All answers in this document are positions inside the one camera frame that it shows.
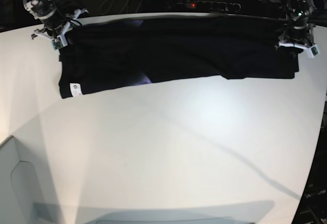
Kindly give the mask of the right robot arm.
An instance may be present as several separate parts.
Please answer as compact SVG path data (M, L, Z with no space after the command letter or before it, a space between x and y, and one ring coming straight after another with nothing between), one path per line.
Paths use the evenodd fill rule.
M23 6L35 20L40 20L42 29L36 29L32 39L43 37L49 40L54 49L67 46L65 33L71 27L71 21L59 10L56 0L22 0Z

